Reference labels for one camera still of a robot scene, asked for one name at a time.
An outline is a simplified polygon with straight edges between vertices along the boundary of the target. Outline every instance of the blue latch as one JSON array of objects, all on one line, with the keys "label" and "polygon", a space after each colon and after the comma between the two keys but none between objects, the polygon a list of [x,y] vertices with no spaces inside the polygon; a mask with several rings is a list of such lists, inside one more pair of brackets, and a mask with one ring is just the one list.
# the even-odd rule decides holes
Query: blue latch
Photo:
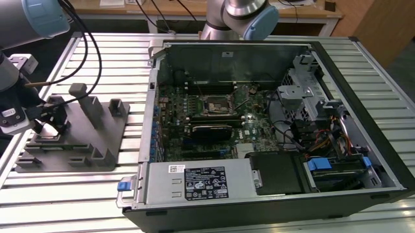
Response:
[{"label": "blue latch", "polygon": [[363,163],[365,165],[365,168],[368,168],[371,166],[371,161],[369,161],[368,157],[363,157]]},{"label": "blue latch", "polygon": [[309,171],[330,169],[329,161],[325,158],[310,159],[306,162],[306,165],[308,165]]},{"label": "blue latch", "polygon": [[116,189],[118,192],[130,191],[130,182],[118,182]]}]

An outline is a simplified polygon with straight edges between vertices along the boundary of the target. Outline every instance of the wooden cabinet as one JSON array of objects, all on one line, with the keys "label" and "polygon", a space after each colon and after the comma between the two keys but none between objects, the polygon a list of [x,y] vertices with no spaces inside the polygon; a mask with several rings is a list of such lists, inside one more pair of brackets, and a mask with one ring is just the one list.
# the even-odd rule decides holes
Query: wooden cabinet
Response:
[{"label": "wooden cabinet", "polygon": [[383,67],[415,36],[415,0],[336,0],[344,14],[332,36],[355,36]]}]

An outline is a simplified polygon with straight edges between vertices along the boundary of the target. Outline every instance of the cable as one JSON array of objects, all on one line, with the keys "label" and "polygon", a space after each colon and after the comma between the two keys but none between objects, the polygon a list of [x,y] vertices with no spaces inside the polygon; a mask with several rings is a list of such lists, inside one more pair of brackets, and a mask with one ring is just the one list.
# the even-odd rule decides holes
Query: cable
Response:
[{"label": "cable", "polygon": [[166,21],[165,21],[165,18],[164,18],[164,15],[162,15],[162,13],[161,13],[161,11],[160,11],[160,9],[158,9],[158,7],[157,7],[156,3],[154,3],[154,0],[150,0],[150,2],[153,3],[154,8],[156,8],[156,10],[157,10],[157,12],[158,12],[158,14],[160,14],[160,16],[161,16],[161,18],[162,18],[162,21],[164,21],[164,24],[165,24],[166,30],[168,30],[168,31],[170,31],[169,26],[168,26]]},{"label": "cable", "polygon": [[64,11],[69,14],[69,16],[70,16],[73,19],[76,19],[76,23],[78,23],[78,27],[80,27],[81,29],[84,29],[84,31],[86,32],[88,36],[90,37],[90,40],[92,40],[92,43],[93,43],[93,46],[94,46],[94,49],[96,49],[98,70],[97,70],[96,80],[94,80],[94,83],[93,83],[93,85],[92,85],[89,91],[88,91],[84,95],[81,95],[80,97],[76,97],[76,98],[73,98],[73,99],[70,99],[70,100],[68,100],[68,101],[64,101],[64,102],[61,102],[61,103],[58,103],[58,104],[54,104],[54,105],[48,106],[46,109],[52,109],[52,108],[54,108],[54,107],[62,106],[62,105],[65,105],[65,104],[68,104],[68,103],[72,103],[72,102],[74,102],[74,101],[81,100],[82,98],[85,98],[85,97],[92,93],[92,91],[94,90],[96,85],[97,85],[97,83],[98,83],[98,80],[100,80],[100,78],[101,78],[101,74],[102,74],[102,58],[101,58],[101,53],[100,53],[100,51],[98,51],[98,46],[97,46],[94,37],[93,37],[93,35],[92,35],[89,29],[86,28],[86,25],[85,25],[84,21],[82,21],[82,20],[80,19],[80,17],[77,16],[77,13],[74,12],[74,10],[70,9],[70,7],[69,7],[69,6],[70,6],[69,1],[68,1],[68,0],[57,0],[57,1],[58,1],[60,5],[61,5]]},{"label": "cable", "polygon": [[198,25],[197,19],[196,19],[194,15],[192,14],[192,12],[189,11],[189,9],[184,6],[184,4],[181,3],[180,0],[177,0],[177,2],[181,5],[181,7],[186,10],[188,14],[192,16],[193,20],[196,21],[196,24]]},{"label": "cable", "polygon": [[158,28],[157,25],[153,23],[153,21],[149,19],[148,15],[146,15],[146,13],[144,12],[144,9],[142,9],[142,7],[141,7],[141,5],[140,5],[140,3],[138,3],[138,0],[136,0],[136,3],[137,3],[137,5],[138,5],[138,8],[140,8],[140,10],[141,10],[141,12],[142,12],[142,14],[144,14],[144,16],[145,16],[148,22],[149,22],[161,32],[169,33],[166,30]]},{"label": "cable", "polygon": [[297,13],[297,6],[304,6],[304,4],[292,4],[290,2],[288,2],[288,4],[282,3],[280,0],[277,0],[280,4],[285,5],[285,6],[293,6],[294,11],[296,11],[296,23],[298,22],[298,13]]},{"label": "cable", "polygon": [[[82,31],[82,28],[81,28],[81,25],[80,25],[80,22],[78,20],[74,18],[74,15],[72,12],[66,12],[66,14],[69,15],[70,19],[72,19],[72,22],[76,23],[77,27],[78,27],[78,30]],[[61,83],[62,81],[65,81],[66,79],[69,79],[70,77],[74,76],[74,74],[78,72],[78,70],[82,68],[84,64],[85,64],[85,61],[86,61],[86,57],[88,57],[88,53],[89,53],[89,46],[88,46],[88,40],[86,40],[86,36],[85,34],[82,33],[82,39],[84,39],[84,43],[85,43],[85,53],[84,53],[84,58],[82,58],[82,61],[80,62],[77,68],[74,69],[74,71],[65,77],[62,77],[61,79],[57,79],[54,81],[50,81],[50,82],[40,82],[40,83],[28,83],[25,84],[24,86],[25,87],[37,87],[37,86],[50,86],[53,84],[57,84],[57,83]]]}]

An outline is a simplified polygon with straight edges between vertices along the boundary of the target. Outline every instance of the power supply label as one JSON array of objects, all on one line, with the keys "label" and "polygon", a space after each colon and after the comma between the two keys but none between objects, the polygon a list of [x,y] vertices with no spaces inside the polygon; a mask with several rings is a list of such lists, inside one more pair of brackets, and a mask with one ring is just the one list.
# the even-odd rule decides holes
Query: power supply label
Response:
[{"label": "power supply label", "polygon": [[184,169],[184,193],[186,200],[228,198],[225,167]]}]

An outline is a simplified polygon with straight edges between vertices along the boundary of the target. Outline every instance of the slotted aluminum table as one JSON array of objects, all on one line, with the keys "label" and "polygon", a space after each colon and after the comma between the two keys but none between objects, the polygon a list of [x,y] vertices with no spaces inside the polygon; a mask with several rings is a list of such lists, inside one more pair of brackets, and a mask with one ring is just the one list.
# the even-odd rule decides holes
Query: slotted aluminum table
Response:
[{"label": "slotted aluminum table", "polygon": [[[124,218],[114,204],[116,184],[121,177],[137,171],[140,130],[149,66],[148,42],[152,39],[196,39],[196,35],[96,33],[102,53],[102,78],[94,89],[100,101],[121,98],[130,103],[128,124],[120,147],[117,167],[112,172],[94,173],[16,173],[14,161],[30,132],[13,137],[0,160],[0,232],[140,232]],[[415,173],[415,105],[387,75],[359,42],[348,38],[270,36],[268,40],[317,40],[409,170]],[[72,83],[94,82],[97,56],[89,49],[88,61],[76,76],[64,83],[44,88],[50,94],[69,99]],[[73,38],[64,50],[49,81],[69,74],[82,59],[84,42]],[[333,87],[328,89],[336,96]],[[380,204],[349,217],[330,220],[298,221],[201,232],[413,232],[415,200]]]}]

